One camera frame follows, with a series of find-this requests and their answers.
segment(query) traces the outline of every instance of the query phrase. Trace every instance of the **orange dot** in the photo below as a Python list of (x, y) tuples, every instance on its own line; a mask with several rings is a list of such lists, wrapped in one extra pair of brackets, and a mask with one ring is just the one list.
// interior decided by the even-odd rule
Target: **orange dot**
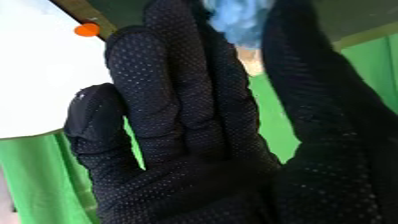
[(95, 37), (100, 34), (100, 26), (95, 23), (86, 23), (75, 28), (75, 33), (83, 37)]

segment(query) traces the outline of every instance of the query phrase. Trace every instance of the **blue object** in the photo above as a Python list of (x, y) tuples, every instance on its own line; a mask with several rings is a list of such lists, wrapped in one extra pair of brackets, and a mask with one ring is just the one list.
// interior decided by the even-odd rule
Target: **blue object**
[(210, 25), (230, 43), (260, 48), (267, 14), (276, 0), (203, 0), (214, 12)]

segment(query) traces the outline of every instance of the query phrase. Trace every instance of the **black fabric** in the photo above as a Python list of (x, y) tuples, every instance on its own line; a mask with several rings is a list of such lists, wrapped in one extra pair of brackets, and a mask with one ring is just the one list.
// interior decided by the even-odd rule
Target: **black fabric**
[(398, 223), (397, 115), (333, 51), (308, 0), (276, 3), (264, 59), (303, 141), (274, 185), (280, 221)]
[(264, 38), (303, 141), (283, 169), (235, 47), (200, 1), (155, 0), (143, 15), (107, 43), (114, 85), (83, 90), (67, 122), (102, 223), (397, 223), (397, 116), (333, 52), (310, 2), (278, 1)]

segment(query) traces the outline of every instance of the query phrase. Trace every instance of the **green surface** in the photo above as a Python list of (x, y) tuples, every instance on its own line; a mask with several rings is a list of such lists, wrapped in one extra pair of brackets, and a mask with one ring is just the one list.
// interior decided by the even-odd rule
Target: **green surface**
[[(398, 35), (347, 48), (344, 54), (398, 112)], [(251, 83), (260, 101), (262, 134), (287, 161), (299, 142), (267, 77), (251, 78)], [(77, 164), (63, 134), (3, 140), (0, 165), (22, 224), (99, 223), (88, 172)]]

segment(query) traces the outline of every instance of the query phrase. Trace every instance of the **white wall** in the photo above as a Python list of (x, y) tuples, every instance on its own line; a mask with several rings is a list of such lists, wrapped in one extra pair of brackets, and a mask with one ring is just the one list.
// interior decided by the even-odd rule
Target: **white wall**
[(77, 91), (111, 82), (104, 41), (47, 0), (0, 0), (0, 138), (63, 128)]

